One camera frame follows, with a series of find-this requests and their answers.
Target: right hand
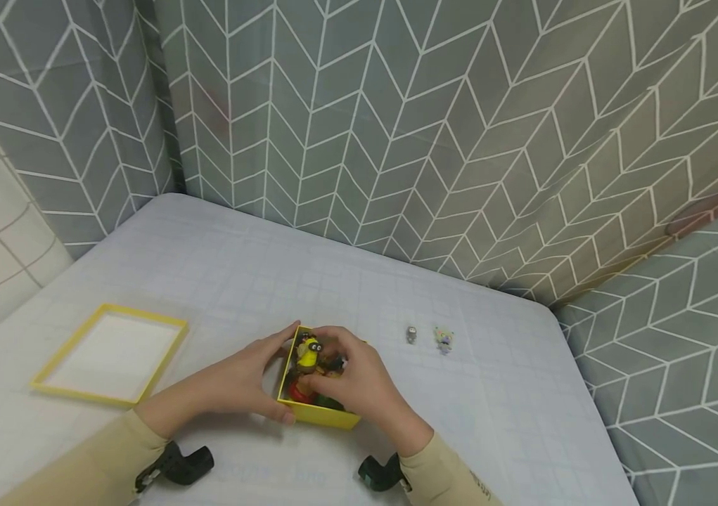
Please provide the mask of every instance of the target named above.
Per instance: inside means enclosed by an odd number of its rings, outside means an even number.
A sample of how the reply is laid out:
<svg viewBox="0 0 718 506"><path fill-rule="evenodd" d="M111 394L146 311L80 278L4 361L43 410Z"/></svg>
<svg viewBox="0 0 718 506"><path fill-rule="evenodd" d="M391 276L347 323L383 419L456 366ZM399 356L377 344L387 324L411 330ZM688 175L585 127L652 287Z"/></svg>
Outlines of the right hand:
<svg viewBox="0 0 718 506"><path fill-rule="evenodd" d="M320 327L312 330L323 343L322 354L347 357L342 377L307 375L300 383L343 404L348 411L366 420L383 424L386 417L410 409L395 388L376 348L354 336L344 327Z"/></svg>
<svg viewBox="0 0 718 506"><path fill-rule="evenodd" d="M302 384L378 425L401 457L416 454L432 441L432 427L395 388L376 348L344 327L320 327L313 334L321 338L324 356L346 356L347 366L342 377L307 375L300 378Z"/></svg>

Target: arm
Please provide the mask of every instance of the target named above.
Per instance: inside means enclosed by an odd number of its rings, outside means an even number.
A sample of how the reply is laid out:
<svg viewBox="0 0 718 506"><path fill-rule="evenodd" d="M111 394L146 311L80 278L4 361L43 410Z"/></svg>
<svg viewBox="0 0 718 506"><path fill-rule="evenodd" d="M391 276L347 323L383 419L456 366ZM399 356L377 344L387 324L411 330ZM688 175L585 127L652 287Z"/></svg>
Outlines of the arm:
<svg viewBox="0 0 718 506"><path fill-rule="evenodd" d="M401 458L401 470L414 506L502 506L502 502L462 462L416 412L409 409L392 425L382 426Z"/></svg>
<svg viewBox="0 0 718 506"><path fill-rule="evenodd" d="M290 408L263 392L263 371L299 321L249 344L142 401L0 499L0 506L124 506L134 483L179 428L207 411L257 413L294 423ZM230 388L221 389L227 384Z"/></svg>
<svg viewBox="0 0 718 506"><path fill-rule="evenodd" d="M390 438L411 487L406 495L413 506L502 505L406 403L375 348L342 327L322 327L314 334L330 337L323 353L347 356L348 366L341 378L306 376L302 382L374 422Z"/></svg>

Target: yellow box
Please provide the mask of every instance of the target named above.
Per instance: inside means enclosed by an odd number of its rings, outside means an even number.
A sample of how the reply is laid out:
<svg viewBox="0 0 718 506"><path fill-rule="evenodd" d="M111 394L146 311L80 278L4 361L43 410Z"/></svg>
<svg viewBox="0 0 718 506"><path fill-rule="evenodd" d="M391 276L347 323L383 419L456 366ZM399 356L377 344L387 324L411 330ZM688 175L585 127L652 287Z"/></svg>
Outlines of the yellow box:
<svg viewBox="0 0 718 506"><path fill-rule="evenodd" d="M294 332L293 343L297 341L297 335L300 331L310 331L309 327L299 326ZM288 351L288 358L286 358L286 366L283 369L283 377L280 379L280 388L277 393L277 400L279 403L291 406L291 410L294 411L294 416L298 421L316 423L316 425L323 425L326 427L336 427L340 429L351 430L361 419L355 413L348 413L347 411L332 410L327 407L315 406L312 404L297 403L283 397L283 388L286 382L286 376L288 376L288 369L291 364L291 358L294 357L295 346L291 346Z"/></svg>
<svg viewBox="0 0 718 506"><path fill-rule="evenodd" d="M91 332L98 321L100 321L104 315L110 313L117 313L126 316L133 316L133 318L139 320L149 320L158 324L168 325L176 327L176 336L173 337L166 352L161 356L160 361L156 365L153 374L147 379L144 387L140 390L139 395L135 399L127 398L115 398L115 396L106 396L95 394L91 392L81 391L78 389L68 389L62 387L54 387L51 384L47 384L46 380L50 378L58 366L64 362L64 360L70 355L72 350L75 350L78 344ZM187 320L179 320L178 318L172 318L171 316L165 316L158 313L150 313L148 311L142 311L141 309L126 308L117 304L102 304L101 307L97 308L96 311L90 316L90 318L82 323L77 328L74 334L67 340L60 349L55 352L55 355L49 359L44 368L32 378L30 387L45 392L47 394L55 394L61 396L69 396L70 398L83 399L87 401L97 401L97 403L110 404L114 406L122 406L125 408L134 407L144 399L150 396L151 391L154 389L158 380L162 377L162 373L165 372L167 364L170 363L173 355L176 355L179 346L181 346L184 337L187 336L189 330L189 324Z"/></svg>

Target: white table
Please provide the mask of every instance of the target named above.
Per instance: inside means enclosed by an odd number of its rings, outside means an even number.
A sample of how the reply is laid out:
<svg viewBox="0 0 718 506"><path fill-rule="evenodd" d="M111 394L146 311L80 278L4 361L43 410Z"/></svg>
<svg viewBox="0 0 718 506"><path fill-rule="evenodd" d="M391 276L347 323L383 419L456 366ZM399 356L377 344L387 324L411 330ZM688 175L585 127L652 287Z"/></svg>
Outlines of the white table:
<svg viewBox="0 0 718 506"><path fill-rule="evenodd" d="M296 318L347 326L507 505L636 505L549 310L177 194L155 198L0 325L0 495L120 414L27 387L103 302L190 320L161 387ZM455 332L448 356L435 325ZM209 416L177 441L185 454L209 446L215 468L187 489L154 486L144 504L406 504L401 491L359 483L361 460L392 452L365 422L344 432Z"/></svg>

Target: yellow toy figure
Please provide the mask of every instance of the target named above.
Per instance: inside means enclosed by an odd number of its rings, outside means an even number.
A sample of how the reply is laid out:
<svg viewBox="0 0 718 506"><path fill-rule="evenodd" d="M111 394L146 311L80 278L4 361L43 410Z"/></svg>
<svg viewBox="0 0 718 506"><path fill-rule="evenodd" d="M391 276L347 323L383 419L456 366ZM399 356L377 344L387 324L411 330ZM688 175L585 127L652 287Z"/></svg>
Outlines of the yellow toy figure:
<svg viewBox="0 0 718 506"><path fill-rule="evenodd" d="M314 372L320 351L322 351L322 345L316 340L316 337L305 337L303 342L297 346L297 372L300 374Z"/></svg>

